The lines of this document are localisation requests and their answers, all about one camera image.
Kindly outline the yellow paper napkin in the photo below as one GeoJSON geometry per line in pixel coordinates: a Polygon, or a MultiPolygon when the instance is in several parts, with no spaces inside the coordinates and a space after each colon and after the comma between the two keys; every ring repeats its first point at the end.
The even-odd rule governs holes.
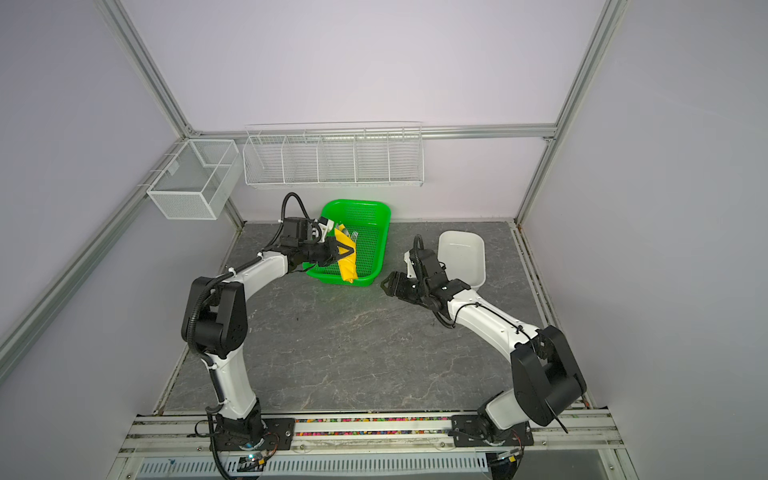
{"type": "Polygon", "coordinates": [[[344,224],[335,226],[334,238],[338,243],[339,259],[337,265],[344,282],[353,283],[358,279],[356,267],[357,253],[356,232],[350,231],[344,224]]]}

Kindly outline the green plastic basket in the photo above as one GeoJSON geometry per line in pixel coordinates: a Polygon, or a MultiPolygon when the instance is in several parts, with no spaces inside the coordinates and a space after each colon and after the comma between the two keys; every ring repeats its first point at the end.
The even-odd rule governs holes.
{"type": "Polygon", "coordinates": [[[342,279],[337,264],[313,267],[307,275],[321,283],[368,287],[380,274],[386,253],[391,221],[391,209],[378,201],[338,199],[328,202],[322,215],[336,224],[343,224],[350,233],[357,232],[356,273],[352,282],[342,279]]]}

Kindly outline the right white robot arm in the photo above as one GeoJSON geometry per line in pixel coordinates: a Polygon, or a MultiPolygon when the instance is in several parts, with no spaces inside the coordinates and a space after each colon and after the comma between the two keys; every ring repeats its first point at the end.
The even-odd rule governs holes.
{"type": "Polygon", "coordinates": [[[468,283],[451,279],[438,254],[420,235],[404,254],[407,269],[381,282],[389,297],[429,310],[448,329],[463,326],[509,362],[512,386],[484,402],[477,423],[460,434],[475,442],[522,446],[532,424],[559,423],[559,415],[587,392],[587,383],[565,334],[555,326],[538,328],[491,305],[468,283]]]}

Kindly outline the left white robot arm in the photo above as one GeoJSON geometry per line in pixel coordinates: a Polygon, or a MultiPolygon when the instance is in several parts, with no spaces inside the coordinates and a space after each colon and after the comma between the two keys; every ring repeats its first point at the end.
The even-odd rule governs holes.
{"type": "Polygon", "coordinates": [[[206,409],[212,437],[230,434],[243,439],[247,449],[256,449],[267,435],[244,363],[249,298],[305,265],[327,267],[350,260],[355,239],[340,222],[310,217],[299,195],[290,192],[282,201],[276,232],[252,260],[193,281],[181,336],[213,385],[216,405],[206,409]]]}

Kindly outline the white plastic tray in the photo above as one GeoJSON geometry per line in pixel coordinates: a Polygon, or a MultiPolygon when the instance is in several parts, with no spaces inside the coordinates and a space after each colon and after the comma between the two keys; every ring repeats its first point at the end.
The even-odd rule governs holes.
{"type": "Polygon", "coordinates": [[[438,259],[445,265],[449,280],[461,280],[475,290],[485,283],[485,242],[478,234],[443,232],[438,241],[438,259]]]}

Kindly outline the white mesh wall box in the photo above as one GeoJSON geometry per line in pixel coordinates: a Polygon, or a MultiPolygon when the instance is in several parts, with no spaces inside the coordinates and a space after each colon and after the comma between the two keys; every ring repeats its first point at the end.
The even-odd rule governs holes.
{"type": "Polygon", "coordinates": [[[148,194],[169,220],[216,220],[243,169],[233,140],[190,139],[171,156],[148,194]]]}

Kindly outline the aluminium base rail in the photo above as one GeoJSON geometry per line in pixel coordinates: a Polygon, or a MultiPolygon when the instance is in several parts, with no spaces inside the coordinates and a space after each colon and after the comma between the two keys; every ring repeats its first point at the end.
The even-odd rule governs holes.
{"type": "Polygon", "coordinates": [[[479,473],[505,477],[527,454],[592,451],[610,479],[637,476],[607,410],[569,409],[547,427],[521,424],[490,441],[478,415],[456,412],[319,412],[268,415],[259,447],[220,433],[200,415],[138,417],[111,479],[271,479],[479,473]]]}

